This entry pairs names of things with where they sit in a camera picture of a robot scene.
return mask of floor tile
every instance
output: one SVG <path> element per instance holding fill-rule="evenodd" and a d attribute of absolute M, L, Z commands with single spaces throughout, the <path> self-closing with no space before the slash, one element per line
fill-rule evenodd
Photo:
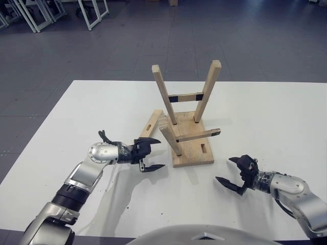
<path fill-rule="evenodd" d="M 74 239 L 74 245 L 103 245 L 103 244 L 115 244 L 126 245 L 134 238 L 120 238 L 120 237 L 94 237 L 94 236 L 76 236 Z"/>
<path fill-rule="evenodd" d="M 134 70 L 139 53 L 132 52 L 114 52 L 108 62 L 104 64 L 104 70 Z"/>
<path fill-rule="evenodd" d="M 103 70 L 99 74 L 99 80 L 131 80 L 132 70 Z"/>
<path fill-rule="evenodd" d="M 4 245 L 19 244 L 23 234 L 23 231 L 10 231 Z"/>
<path fill-rule="evenodd" d="M 1 113 L 1 116 L 31 116 L 48 99 L 51 91 L 23 91 Z"/>
<path fill-rule="evenodd" d="M 0 153 L 5 153 L 10 149 L 29 122 L 29 116 L 0 116 Z"/>
<path fill-rule="evenodd" d="M 167 70 L 196 70 L 196 58 L 193 54 L 167 55 Z"/>
<path fill-rule="evenodd" d="M 9 147 L 7 148 L 6 152 L 20 154 L 44 120 L 44 116 L 30 118 L 26 127 L 16 136 L 16 138 L 11 143 L 8 143 Z"/>
<path fill-rule="evenodd" d="M 20 93 L 18 91 L 0 91 L 0 113 L 13 102 Z"/>
<path fill-rule="evenodd" d="M 193 47 L 194 41 L 192 33 L 170 33 L 169 47 Z"/>
<path fill-rule="evenodd" d="M 18 91 L 24 89 L 34 78 L 39 70 L 5 71 L 0 72 L 0 91 Z"/>
<path fill-rule="evenodd" d="M 248 70 L 236 70 L 231 71 L 232 81 L 250 81 L 250 82 L 268 82 L 268 78 L 264 72 L 248 71 Z"/>
<path fill-rule="evenodd" d="M 0 184 L 14 165 L 18 156 L 19 154 L 0 153 Z M 0 244 L 4 243 L 8 235 L 9 234 L 6 231 L 0 230 Z"/>
<path fill-rule="evenodd" d="M 140 55 L 135 70 L 151 71 L 152 65 L 159 65 L 161 70 L 166 70 L 166 61 L 166 55 Z"/>
<path fill-rule="evenodd" d="M 66 90 L 73 80 L 99 80 L 100 71 L 70 70 L 67 76 L 59 83 L 56 90 Z"/>
<path fill-rule="evenodd" d="M 208 76 L 208 70 L 198 70 L 199 81 L 205 81 Z M 228 69 L 222 67 L 218 76 L 218 81 L 232 81 L 232 74 Z"/>
<path fill-rule="evenodd" d="M 9 230 L 0 229 L 0 244 L 3 245 L 9 235 Z"/>
<path fill-rule="evenodd" d="M 135 70 L 132 73 L 132 80 L 136 81 L 154 81 L 151 69 L 149 70 Z"/>
<path fill-rule="evenodd" d="M 198 74 L 196 70 L 167 70 L 163 79 L 165 81 L 198 81 Z"/>
<path fill-rule="evenodd" d="M 34 115 L 48 116 L 48 114 L 51 112 L 51 110 L 54 108 L 64 93 L 64 90 L 54 90 Z"/>

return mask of black joint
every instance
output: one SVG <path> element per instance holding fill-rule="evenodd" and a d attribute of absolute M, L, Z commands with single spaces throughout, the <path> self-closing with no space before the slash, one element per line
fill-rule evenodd
<path fill-rule="evenodd" d="M 178 102 L 178 96 L 169 96 L 169 102 L 170 103 Z"/>
<path fill-rule="evenodd" d="M 203 93 L 197 94 L 196 97 L 195 97 L 196 101 L 201 101 L 202 99 L 203 99 Z"/>
<path fill-rule="evenodd" d="M 86 190 L 74 185 L 63 184 L 52 199 L 52 203 L 79 212 L 88 196 L 89 192 Z"/>
<path fill-rule="evenodd" d="M 219 134 L 220 134 L 220 131 L 219 132 L 212 133 L 211 136 L 216 136 L 216 135 L 219 135 Z"/>

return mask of white table leg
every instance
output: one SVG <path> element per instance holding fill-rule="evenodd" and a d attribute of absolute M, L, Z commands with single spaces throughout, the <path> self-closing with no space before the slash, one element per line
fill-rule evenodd
<path fill-rule="evenodd" d="M 82 11 L 82 14 L 84 16 L 84 19 L 85 19 L 85 22 L 86 22 L 86 25 L 87 25 L 87 28 L 89 31 L 92 31 L 92 28 L 90 26 L 90 22 L 88 21 L 88 18 L 87 18 L 87 15 L 85 13 L 85 9 L 84 9 L 84 6 L 83 6 L 83 3 L 82 3 L 82 0 L 78 0 L 78 4 L 80 5 L 80 8 L 81 8 L 81 11 Z"/>
<path fill-rule="evenodd" d="M 36 33 L 37 31 L 36 31 L 35 26 L 34 26 L 35 22 L 33 21 L 34 24 L 31 22 L 30 19 L 33 19 L 33 18 L 31 17 L 30 12 L 26 9 L 25 5 L 23 4 L 21 6 L 20 3 L 18 2 L 18 0 L 13 0 L 13 1 L 14 1 L 15 5 L 16 5 L 17 9 L 20 11 L 20 13 L 22 14 L 22 16 L 26 20 L 26 22 L 29 25 L 29 27 L 31 28 L 32 32 Z"/>

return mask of white table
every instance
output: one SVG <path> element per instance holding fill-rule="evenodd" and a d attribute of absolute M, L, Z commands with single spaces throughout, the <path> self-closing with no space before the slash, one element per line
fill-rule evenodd
<path fill-rule="evenodd" d="M 202 82 L 166 82 L 169 93 L 198 92 Z M 259 159 L 261 170 L 306 180 L 327 201 L 327 85 L 309 83 L 217 82 L 203 115 L 215 163 L 172 168 L 162 141 L 149 162 L 166 167 L 142 174 L 138 166 L 108 166 L 81 210 L 78 235 L 138 237 L 176 224 L 213 224 L 273 240 L 306 239 L 297 222 L 262 192 L 243 197 L 215 176 L 241 183 L 233 156 Z M 176 103 L 175 111 L 194 110 Z M 67 175 L 105 129 L 112 140 L 132 143 L 154 109 L 164 109 L 155 82 L 74 81 L 46 118 L 0 186 L 0 228 L 24 230 L 51 200 Z"/>

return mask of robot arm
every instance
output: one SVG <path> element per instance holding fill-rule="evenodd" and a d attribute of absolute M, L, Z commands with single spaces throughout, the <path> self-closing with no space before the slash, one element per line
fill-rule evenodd
<path fill-rule="evenodd" d="M 278 172 L 259 171 L 257 160 L 248 155 L 230 160 L 241 170 L 244 185 L 239 187 L 225 178 L 216 177 L 221 184 L 240 195 L 247 188 L 271 194 L 277 204 L 298 221 L 314 244 L 327 244 L 327 204 L 310 191 L 304 180 Z"/>
<path fill-rule="evenodd" d="M 99 132 L 104 142 L 93 144 L 85 160 L 79 163 L 57 191 L 51 202 L 46 203 L 38 216 L 25 230 L 20 245 L 71 245 L 75 234 L 66 225 L 73 225 L 102 177 L 103 169 L 116 163 L 139 164 L 141 172 L 152 172 L 164 165 L 146 167 L 143 158 L 151 153 L 150 144 L 160 143 L 152 138 L 139 138 L 134 145 L 112 142 Z"/>

